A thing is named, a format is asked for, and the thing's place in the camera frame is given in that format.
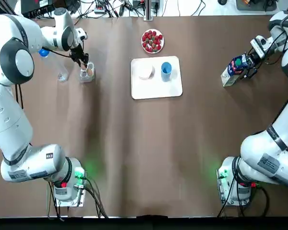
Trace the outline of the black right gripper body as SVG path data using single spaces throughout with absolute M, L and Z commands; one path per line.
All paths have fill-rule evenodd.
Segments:
M 251 50 L 247 54 L 247 69 L 256 68 L 262 62 L 260 56 L 256 53 L 255 50 Z

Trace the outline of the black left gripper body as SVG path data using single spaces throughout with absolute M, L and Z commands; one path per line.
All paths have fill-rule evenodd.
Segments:
M 82 46 L 77 46 L 70 49 L 70 57 L 73 61 L 83 61 L 84 52 Z

